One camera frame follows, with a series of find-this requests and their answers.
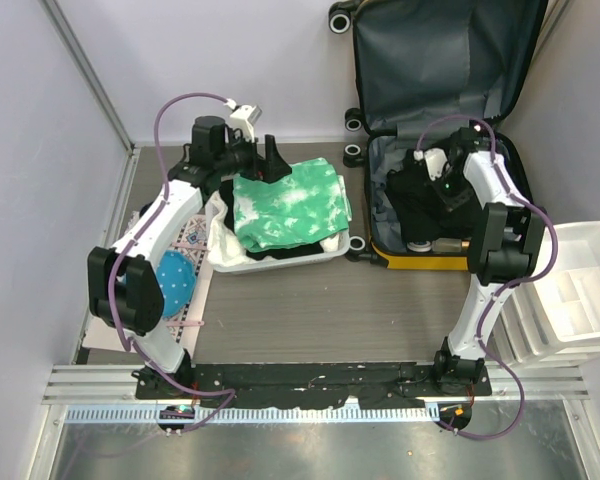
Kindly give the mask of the yellow cartoon hard-shell suitcase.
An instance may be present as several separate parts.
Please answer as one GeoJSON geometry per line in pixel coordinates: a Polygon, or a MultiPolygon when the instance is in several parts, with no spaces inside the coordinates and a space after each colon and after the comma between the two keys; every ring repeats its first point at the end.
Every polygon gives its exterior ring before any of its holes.
{"type": "Polygon", "coordinates": [[[539,38],[543,1],[337,1],[335,34],[353,42],[358,103],[344,115],[364,146],[343,161],[364,170],[369,237],[351,260],[397,270],[463,270],[460,254],[410,251],[385,194],[386,177],[409,149],[428,150],[473,121],[487,123],[507,150],[506,168],[530,194],[520,156],[497,129],[514,109],[539,38]]]}

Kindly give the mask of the black garment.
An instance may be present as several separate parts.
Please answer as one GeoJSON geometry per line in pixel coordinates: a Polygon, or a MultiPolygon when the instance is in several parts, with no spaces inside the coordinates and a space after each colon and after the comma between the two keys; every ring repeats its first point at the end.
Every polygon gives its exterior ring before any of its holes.
{"type": "MultiPolygon", "coordinates": [[[[227,240],[238,240],[237,236],[234,232],[234,195],[233,195],[233,181],[226,180],[223,181],[220,189],[219,196],[222,202],[227,207],[227,213],[225,214],[224,219],[222,220],[222,224],[224,225],[224,229],[227,230],[225,234],[225,238],[227,240]]],[[[295,258],[299,256],[308,256],[315,254],[322,254],[324,252],[323,246],[320,242],[300,245],[294,248],[278,248],[278,249],[269,249],[262,252],[250,252],[245,250],[241,243],[238,243],[238,246],[244,251],[244,256],[250,260],[254,261],[262,261],[269,257],[276,260],[283,260],[288,258],[295,258]]]]}
{"type": "Polygon", "coordinates": [[[430,184],[426,167],[406,151],[399,170],[387,173],[385,194],[396,213],[405,243],[439,238],[469,239],[482,211],[475,191],[461,206],[451,209],[430,184]]]}

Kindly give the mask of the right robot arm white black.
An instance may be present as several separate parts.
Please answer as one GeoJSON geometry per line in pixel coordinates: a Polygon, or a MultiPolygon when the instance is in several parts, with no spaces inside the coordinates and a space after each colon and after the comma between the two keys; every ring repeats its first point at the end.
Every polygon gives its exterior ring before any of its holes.
{"type": "Polygon", "coordinates": [[[490,394],[487,338],[513,290],[539,279],[535,268],[543,236],[556,234],[546,213],[510,177],[507,154],[489,124],[473,121],[428,150],[407,151],[403,169],[388,175],[389,198],[407,233],[423,226],[427,212],[406,188],[416,170],[423,172],[418,186],[430,191],[426,200],[440,202],[443,212],[476,205],[474,229],[457,258],[471,275],[469,291],[424,378],[443,396],[490,394]]]}

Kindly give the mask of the green white tie-dye shirt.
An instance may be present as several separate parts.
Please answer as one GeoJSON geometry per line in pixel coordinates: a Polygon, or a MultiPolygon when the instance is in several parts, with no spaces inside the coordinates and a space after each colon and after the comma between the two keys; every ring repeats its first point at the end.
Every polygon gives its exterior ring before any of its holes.
{"type": "Polygon", "coordinates": [[[234,178],[234,233],[247,251],[313,244],[348,228],[351,207],[335,167],[316,158],[291,169],[271,184],[234,178]]]}

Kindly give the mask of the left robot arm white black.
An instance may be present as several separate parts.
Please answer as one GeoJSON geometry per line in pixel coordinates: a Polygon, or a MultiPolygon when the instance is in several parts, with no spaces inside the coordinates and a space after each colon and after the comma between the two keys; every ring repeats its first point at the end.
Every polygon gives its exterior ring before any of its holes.
{"type": "Polygon", "coordinates": [[[167,171],[166,184],[140,221],[112,246],[89,253],[91,314],[116,330],[125,349],[144,359],[170,398],[180,399],[191,391],[194,373],[189,353],[161,322],[165,300],[156,271],[163,255],[223,178],[241,174],[272,184],[291,171],[273,135],[258,140],[220,117],[198,117],[180,161],[167,171]]]}

